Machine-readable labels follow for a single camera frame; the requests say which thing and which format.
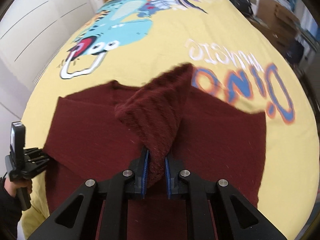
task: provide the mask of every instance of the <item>dark red fabric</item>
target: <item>dark red fabric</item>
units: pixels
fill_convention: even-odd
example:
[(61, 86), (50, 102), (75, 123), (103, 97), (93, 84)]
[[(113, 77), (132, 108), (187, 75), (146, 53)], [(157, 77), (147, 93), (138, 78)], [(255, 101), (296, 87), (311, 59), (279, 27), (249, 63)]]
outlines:
[(116, 118), (139, 136), (150, 150), (148, 187), (164, 174), (164, 158), (179, 129), (191, 87), (193, 66), (166, 72), (115, 107)]
[[(52, 212), (86, 179), (109, 179), (140, 156), (138, 136), (115, 118), (139, 88), (113, 81), (59, 98), (44, 150), (55, 160), (47, 169)], [(247, 114), (191, 87), (172, 145), (173, 156), (203, 179), (227, 179), (255, 206), (265, 162), (265, 114)], [(147, 199), (130, 202), (128, 240), (186, 239), (183, 201), (166, 200), (161, 179)]]

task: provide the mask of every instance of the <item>sweater sleeve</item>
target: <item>sweater sleeve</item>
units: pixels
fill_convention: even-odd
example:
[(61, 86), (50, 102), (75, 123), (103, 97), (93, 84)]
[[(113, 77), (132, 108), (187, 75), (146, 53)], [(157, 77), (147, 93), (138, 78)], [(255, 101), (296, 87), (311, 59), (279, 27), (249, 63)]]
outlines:
[(4, 188), (5, 179), (0, 178), (0, 216), (10, 232), (17, 237), (17, 226), (22, 216), (20, 201), (13, 198)]

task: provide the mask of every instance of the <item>yellow bedsheet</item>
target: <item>yellow bedsheet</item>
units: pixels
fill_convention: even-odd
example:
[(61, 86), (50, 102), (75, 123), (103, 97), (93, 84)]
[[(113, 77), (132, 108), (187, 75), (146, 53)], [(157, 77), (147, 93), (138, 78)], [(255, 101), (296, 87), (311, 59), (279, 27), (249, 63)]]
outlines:
[[(106, 3), (60, 49), (36, 86), (22, 119), (26, 146), (43, 147), (58, 96), (113, 79), (142, 86), (182, 62), (197, 67), (192, 84), (199, 89), (243, 111), (266, 111), (258, 208), (293, 240), (318, 187), (314, 115), (289, 65), (228, 0)], [(49, 216), (44, 185), (44, 174), (34, 179), (32, 208), (22, 217), (27, 237)]]

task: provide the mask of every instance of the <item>metal bolt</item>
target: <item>metal bolt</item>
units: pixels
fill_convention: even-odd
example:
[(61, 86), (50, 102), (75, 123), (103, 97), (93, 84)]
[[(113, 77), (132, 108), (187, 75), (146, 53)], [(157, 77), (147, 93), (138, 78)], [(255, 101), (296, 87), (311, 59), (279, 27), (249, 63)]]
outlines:
[(190, 175), (190, 171), (188, 170), (180, 171), (180, 175), (183, 177), (188, 177)]
[(132, 170), (125, 170), (124, 172), (122, 172), (122, 175), (125, 177), (129, 177), (133, 174)]
[(88, 186), (88, 187), (91, 187), (95, 184), (95, 181), (93, 179), (88, 179), (86, 182), (85, 182), (85, 185)]
[(228, 181), (225, 179), (220, 179), (218, 183), (221, 187), (228, 186)]

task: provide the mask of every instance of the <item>blue dinosaur print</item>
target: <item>blue dinosaur print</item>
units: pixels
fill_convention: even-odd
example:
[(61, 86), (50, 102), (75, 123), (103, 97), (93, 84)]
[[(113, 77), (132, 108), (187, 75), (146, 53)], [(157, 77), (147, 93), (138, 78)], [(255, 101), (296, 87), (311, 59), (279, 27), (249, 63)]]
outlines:
[[(61, 78), (70, 79), (90, 74), (101, 64), (108, 51), (139, 41), (148, 35), (153, 24), (152, 15), (171, 8), (183, 10), (194, 8), (206, 13), (189, 0), (112, 0), (107, 2), (99, 9), (95, 21), (74, 39), (76, 45), (69, 50), (67, 60), (60, 72)], [(130, 15), (136, 15), (140, 19), (126, 21), (125, 18)], [(70, 62), (81, 55), (95, 55), (97, 58), (89, 68), (69, 73)]]

